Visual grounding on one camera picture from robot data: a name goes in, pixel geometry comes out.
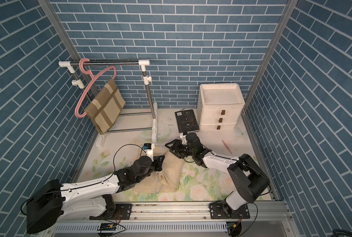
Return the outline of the brown plaid scarf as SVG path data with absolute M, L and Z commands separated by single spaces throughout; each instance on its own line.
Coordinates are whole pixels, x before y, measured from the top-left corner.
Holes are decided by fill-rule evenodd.
M 85 108 L 100 135 L 112 128 L 126 102 L 114 79 L 110 79 L 98 95 Z

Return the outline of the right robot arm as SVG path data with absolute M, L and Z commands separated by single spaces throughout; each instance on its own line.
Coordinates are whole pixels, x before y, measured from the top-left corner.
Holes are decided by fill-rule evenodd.
M 165 146 L 179 159 L 191 157 L 198 166 L 217 169 L 230 175 L 235 189 L 223 201 L 210 203 L 212 219 L 247 217 L 240 208 L 254 203 L 270 186 L 269 178 L 251 156 L 218 155 L 205 147 L 195 133 L 175 139 Z

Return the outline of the pink plastic hanger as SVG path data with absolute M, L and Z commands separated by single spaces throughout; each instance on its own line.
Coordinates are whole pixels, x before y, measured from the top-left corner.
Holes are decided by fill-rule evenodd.
M 78 118 L 83 118 L 87 115 L 86 112 L 84 112 L 83 114 L 80 114 L 79 113 L 79 109 L 82 105 L 82 102 L 83 100 L 85 99 L 88 91 L 91 89 L 91 87 L 93 86 L 93 84 L 97 81 L 97 79 L 99 79 L 99 77 L 101 77 L 103 74 L 105 74 L 106 72 L 110 71 L 110 70 L 113 70 L 114 71 L 114 76 L 113 76 L 113 79 L 115 79 L 116 75 L 117 75 L 117 69 L 116 67 L 113 65 L 113 66 L 108 66 L 107 68 L 105 68 L 104 70 L 100 71 L 96 76 L 93 74 L 93 72 L 91 70 L 85 70 L 84 68 L 84 64 L 87 63 L 87 62 L 90 62 L 90 60 L 88 58 L 82 58 L 80 61 L 79 61 L 79 68 L 81 70 L 81 72 L 85 75 L 89 75 L 91 77 L 91 82 L 87 85 L 86 89 L 84 90 L 84 92 L 82 93 L 80 99 L 78 100 L 78 103 L 76 105 L 76 108 L 75 108 L 75 116 L 78 117 Z

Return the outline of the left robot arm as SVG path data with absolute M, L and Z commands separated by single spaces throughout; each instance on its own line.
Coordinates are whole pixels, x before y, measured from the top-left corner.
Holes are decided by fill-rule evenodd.
M 58 220 L 87 217 L 90 220 L 115 218 L 112 195 L 132 189 L 154 171 L 161 171 L 165 156 L 142 156 L 131 167 L 108 177 L 81 183 L 61 184 L 51 180 L 26 202 L 27 233 L 36 234 Z

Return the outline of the beige scarf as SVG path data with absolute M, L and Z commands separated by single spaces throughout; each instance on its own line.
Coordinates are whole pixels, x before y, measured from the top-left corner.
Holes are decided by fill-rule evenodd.
M 157 186 L 157 191 L 160 189 L 162 184 L 164 186 L 160 193 L 173 193 L 177 190 L 182 168 L 185 162 L 184 160 L 177 158 L 166 148 L 165 152 L 165 160 L 162 165 L 162 171 L 154 171 L 149 177 L 136 184 L 133 189 L 136 193 L 155 193 L 155 184 L 159 177 L 161 177 L 161 180 Z M 161 148 L 156 145 L 154 155 L 159 156 L 161 154 Z

